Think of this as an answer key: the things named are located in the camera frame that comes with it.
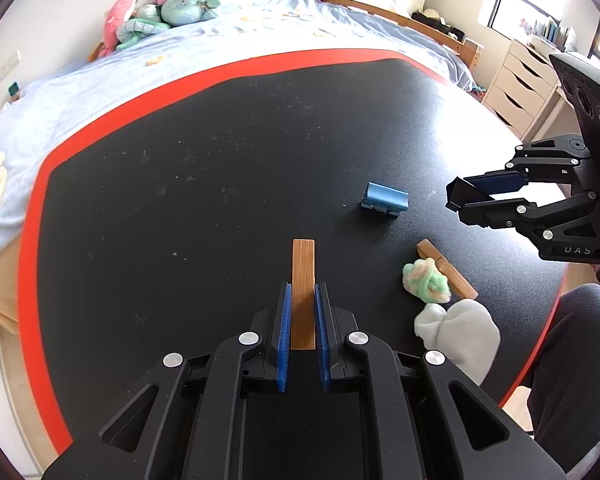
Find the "wooden stick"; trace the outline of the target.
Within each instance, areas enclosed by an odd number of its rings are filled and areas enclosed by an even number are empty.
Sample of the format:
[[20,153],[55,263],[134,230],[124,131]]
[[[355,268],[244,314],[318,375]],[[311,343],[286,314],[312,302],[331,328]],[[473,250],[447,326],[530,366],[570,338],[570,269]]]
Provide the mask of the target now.
[[315,349],[314,287],[315,242],[297,238],[291,252],[292,350]]

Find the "wooden clothespin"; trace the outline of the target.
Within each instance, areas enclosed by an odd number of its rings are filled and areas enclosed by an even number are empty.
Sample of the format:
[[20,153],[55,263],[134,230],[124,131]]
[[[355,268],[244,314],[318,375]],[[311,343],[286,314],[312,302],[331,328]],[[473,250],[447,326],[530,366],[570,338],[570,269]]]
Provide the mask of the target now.
[[424,238],[416,245],[416,249],[420,258],[434,260],[437,269],[448,279],[450,289],[454,295],[460,299],[476,300],[478,298],[478,292],[460,271],[449,263],[449,260],[442,255],[442,252],[430,240]]

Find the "green white yarn ball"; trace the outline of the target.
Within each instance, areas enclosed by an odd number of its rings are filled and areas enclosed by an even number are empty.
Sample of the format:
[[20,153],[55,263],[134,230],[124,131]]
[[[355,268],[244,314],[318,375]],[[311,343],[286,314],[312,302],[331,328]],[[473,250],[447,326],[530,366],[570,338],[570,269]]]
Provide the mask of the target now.
[[452,297],[448,278],[433,258],[407,263],[402,269],[402,285],[425,304],[447,304]]

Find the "blue metal clip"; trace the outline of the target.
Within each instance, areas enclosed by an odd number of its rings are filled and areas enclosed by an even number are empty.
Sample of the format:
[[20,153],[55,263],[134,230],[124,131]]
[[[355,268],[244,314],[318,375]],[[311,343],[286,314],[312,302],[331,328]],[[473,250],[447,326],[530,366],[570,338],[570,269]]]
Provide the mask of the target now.
[[408,209],[408,194],[397,188],[389,188],[382,184],[368,182],[361,200],[361,206],[365,209],[388,214],[391,217],[397,217]]

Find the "white sock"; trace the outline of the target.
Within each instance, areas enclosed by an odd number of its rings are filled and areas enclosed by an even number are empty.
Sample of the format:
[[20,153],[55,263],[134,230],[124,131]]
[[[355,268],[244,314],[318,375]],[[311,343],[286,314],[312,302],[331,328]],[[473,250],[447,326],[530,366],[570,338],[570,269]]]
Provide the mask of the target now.
[[447,309],[426,304],[415,318],[414,332],[427,350],[443,353],[478,386],[490,372],[501,343],[490,312],[472,299]]

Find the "white drawer cabinet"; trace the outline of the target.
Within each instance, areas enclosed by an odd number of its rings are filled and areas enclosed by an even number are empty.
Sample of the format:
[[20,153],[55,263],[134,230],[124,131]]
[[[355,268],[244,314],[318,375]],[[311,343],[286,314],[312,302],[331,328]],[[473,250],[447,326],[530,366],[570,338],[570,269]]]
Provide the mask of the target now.
[[566,100],[550,60],[512,40],[482,104],[519,140],[529,142],[547,134]]

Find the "red table with black top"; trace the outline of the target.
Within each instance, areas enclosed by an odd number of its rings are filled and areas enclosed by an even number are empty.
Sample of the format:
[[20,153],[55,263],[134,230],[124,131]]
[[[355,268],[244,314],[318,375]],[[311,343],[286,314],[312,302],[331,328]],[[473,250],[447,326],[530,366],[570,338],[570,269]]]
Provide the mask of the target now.
[[[407,353],[420,305],[401,270],[430,240],[498,324],[484,386],[506,400],[565,268],[513,230],[460,223],[445,188],[516,145],[454,84],[370,50],[224,64],[95,119],[42,163],[20,250],[22,350],[54,448],[165,354],[209,353],[274,307],[297,238],[314,240],[332,303]],[[407,211],[363,208],[368,182],[407,192]]]

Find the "bed with blue sheet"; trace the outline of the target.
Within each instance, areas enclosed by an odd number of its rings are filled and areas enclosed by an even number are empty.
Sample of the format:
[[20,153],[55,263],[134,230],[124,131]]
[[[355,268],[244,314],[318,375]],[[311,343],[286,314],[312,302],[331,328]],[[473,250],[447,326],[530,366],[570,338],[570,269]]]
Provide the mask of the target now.
[[24,217],[42,161],[115,107],[168,82],[246,58],[300,50],[396,50],[470,91],[470,69],[450,48],[388,18],[322,0],[247,0],[208,22],[172,28],[24,89],[0,111],[0,326],[17,333],[17,266]]

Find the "teal plush toy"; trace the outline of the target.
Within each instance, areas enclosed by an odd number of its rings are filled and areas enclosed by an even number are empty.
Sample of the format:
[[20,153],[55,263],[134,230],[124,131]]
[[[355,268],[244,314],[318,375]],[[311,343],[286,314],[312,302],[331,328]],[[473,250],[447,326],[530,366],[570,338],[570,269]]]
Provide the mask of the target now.
[[125,50],[174,27],[213,20],[220,5],[220,0],[136,0],[131,17],[118,27],[114,50]]

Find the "pink plush toy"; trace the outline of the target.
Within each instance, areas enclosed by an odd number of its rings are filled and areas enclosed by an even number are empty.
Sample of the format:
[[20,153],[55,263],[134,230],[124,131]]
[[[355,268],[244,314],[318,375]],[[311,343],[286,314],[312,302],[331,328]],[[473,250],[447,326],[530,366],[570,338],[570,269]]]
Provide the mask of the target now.
[[102,46],[100,47],[99,58],[114,52],[117,47],[118,27],[123,25],[132,15],[135,9],[136,0],[117,0],[108,11],[104,28],[102,29]]

